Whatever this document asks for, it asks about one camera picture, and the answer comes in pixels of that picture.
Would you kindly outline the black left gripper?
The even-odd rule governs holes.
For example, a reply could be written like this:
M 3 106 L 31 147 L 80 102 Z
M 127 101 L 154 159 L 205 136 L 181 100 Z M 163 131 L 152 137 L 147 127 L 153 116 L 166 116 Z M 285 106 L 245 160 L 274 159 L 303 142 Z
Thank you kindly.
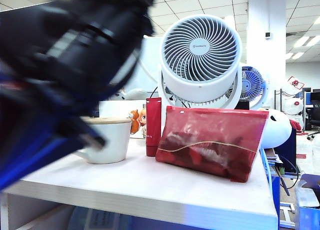
M 47 81 L 0 79 L 0 189 L 83 147 L 107 140 Z

